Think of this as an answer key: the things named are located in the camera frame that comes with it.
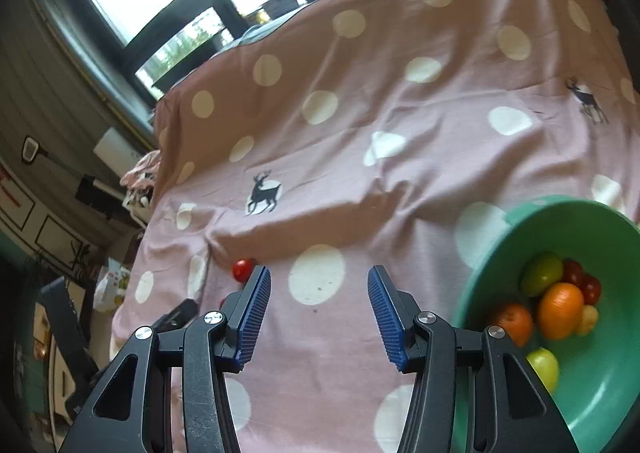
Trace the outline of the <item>green fruit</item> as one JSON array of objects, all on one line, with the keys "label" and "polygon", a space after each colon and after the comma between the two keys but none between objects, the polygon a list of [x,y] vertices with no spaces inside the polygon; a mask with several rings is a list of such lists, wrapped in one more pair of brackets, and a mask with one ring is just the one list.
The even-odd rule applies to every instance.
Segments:
[{"label": "green fruit", "polygon": [[544,387],[553,395],[560,379],[560,364],[555,355],[548,349],[540,347],[526,355]]},{"label": "green fruit", "polygon": [[563,261],[556,254],[542,253],[530,259],[521,275],[520,289],[526,297],[537,297],[563,276]]}]

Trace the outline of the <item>tan longan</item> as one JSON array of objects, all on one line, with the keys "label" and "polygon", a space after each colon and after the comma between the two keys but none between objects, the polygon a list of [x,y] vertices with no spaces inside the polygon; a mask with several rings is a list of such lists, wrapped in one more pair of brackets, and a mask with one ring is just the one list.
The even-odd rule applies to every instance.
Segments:
[{"label": "tan longan", "polygon": [[577,336],[587,336],[596,328],[600,319],[600,313],[595,306],[583,305],[582,318],[576,326],[575,334]]}]

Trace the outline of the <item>cherry tomato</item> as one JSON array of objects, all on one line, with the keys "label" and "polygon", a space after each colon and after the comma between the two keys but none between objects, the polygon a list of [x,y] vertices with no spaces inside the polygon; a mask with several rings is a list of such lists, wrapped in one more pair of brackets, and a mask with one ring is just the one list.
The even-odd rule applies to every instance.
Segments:
[{"label": "cherry tomato", "polygon": [[256,261],[253,258],[244,258],[235,261],[232,265],[232,277],[239,283],[245,284],[256,267]]},{"label": "cherry tomato", "polygon": [[582,282],[584,281],[584,268],[574,259],[564,259],[561,281],[563,283],[573,284],[577,287],[582,286]]}]

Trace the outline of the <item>green fruit lower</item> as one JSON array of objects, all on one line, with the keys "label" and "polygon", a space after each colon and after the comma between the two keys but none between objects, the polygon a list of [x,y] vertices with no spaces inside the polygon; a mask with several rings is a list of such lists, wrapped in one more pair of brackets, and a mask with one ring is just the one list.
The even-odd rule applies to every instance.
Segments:
[{"label": "green fruit lower", "polygon": [[560,364],[555,355],[548,349],[540,347],[526,355],[544,387],[553,395],[560,379]]}]

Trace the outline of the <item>white rectangular box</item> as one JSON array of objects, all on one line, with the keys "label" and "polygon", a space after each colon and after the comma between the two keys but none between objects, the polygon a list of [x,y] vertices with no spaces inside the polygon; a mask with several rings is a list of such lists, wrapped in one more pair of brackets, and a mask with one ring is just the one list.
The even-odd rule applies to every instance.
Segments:
[{"label": "white rectangular box", "polygon": [[104,132],[93,153],[98,156],[119,179],[137,165],[142,155],[114,128]]}]

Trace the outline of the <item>green plastic bowl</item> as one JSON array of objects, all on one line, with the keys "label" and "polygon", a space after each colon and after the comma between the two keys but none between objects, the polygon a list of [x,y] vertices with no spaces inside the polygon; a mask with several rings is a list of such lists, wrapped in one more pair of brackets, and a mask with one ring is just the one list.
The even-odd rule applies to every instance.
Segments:
[{"label": "green plastic bowl", "polygon": [[585,336],[526,347],[550,350],[560,364],[553,399],[583,452],[639,448],[639,228],[594,200],[551,195],[523,202],[504,216],[506,229],[469,277],[451,323],[484,329],[491,313],[516,301],[535,311],[520,291],[529,261],[542,254],[579,262],[600,281],[599,321]]}]

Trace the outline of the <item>pink polka dot cloth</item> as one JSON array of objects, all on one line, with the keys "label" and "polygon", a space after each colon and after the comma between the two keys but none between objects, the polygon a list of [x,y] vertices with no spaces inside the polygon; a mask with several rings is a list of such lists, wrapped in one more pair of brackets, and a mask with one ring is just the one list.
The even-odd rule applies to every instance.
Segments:
[{"label": "pink polka dot cloth", "polygon": [[541,196],[639,216],[639,95],[603,0],[320,0],[158,103],[153,214],[118,351],[186,298],[272,274],[256,357],[229,381],[247,452],[393,452],[411,393],[367,296],[383,265],[450,319]]}]

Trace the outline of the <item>black planter box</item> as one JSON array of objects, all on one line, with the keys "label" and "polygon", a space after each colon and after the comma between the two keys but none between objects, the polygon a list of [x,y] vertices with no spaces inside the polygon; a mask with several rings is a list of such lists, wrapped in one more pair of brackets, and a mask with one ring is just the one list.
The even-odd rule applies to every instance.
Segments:
[{"label": "black planter box", "polygon": [[297,0],[267,0],[262,9],[269,16],[270,20],[276,20],[289,12],[295,11],[299,8]]}]

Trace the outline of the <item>small orange in bowl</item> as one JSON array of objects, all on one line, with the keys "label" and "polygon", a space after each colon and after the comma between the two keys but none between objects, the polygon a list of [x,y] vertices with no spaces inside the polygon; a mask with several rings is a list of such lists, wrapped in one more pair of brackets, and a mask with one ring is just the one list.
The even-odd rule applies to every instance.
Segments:
[{"label": "small orange in bowl", "polygon": [[551,285],[541,297],[536,315],[537,329],[547,340],[562,340],[573,335],[582,321],[584,296],[574,284]]}]

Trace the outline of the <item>green fruit upper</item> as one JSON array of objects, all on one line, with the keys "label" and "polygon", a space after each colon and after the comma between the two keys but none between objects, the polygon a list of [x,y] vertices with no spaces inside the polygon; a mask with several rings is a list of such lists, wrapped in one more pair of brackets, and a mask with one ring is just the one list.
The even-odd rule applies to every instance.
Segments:
[{"label": "green fruit upper", "polygon": [[530,259],[521,275],[520,289],[526,297],[537,297],[563,276],[563,261],[556,254],[542,253]]}]

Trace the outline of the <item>large orange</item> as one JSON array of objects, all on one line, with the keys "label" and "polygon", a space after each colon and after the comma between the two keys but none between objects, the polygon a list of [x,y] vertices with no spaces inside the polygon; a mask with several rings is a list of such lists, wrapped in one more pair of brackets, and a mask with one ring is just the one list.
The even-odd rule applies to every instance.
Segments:
[{"label": "large orange", "polygon": [[534,332],[534,320],[526,306],[507,303],[490,319],[491,325],[502,327],[518,347],[524,347]]}]

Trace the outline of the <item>pink crumpled cloth pile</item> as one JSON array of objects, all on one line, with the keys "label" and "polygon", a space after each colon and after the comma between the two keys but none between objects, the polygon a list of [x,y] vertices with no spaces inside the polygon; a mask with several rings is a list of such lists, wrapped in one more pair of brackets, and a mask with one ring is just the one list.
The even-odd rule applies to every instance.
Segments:
[{"label": "pink crumpled cloth pile", "polygon": [[152,150],[122,176],[119,183],[126,188],[127,196],[130,200],[140,202],[141,205],[149,205],[157,175],[160,172],[161,162],[162,152],[160,150]]}]

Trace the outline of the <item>cherry tomato lowest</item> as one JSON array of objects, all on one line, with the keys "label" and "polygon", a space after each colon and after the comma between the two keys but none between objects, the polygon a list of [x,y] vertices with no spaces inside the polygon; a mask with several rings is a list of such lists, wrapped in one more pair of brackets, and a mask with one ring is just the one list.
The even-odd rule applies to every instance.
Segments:
[{"label": "cherry tomato lowest", "polygon": [[602,296],[602,284],[590,274],[585,274],[582,277],[582,283],[580,284],[580,290],[582,291],[582,297],[586,305],[595,306]]}]

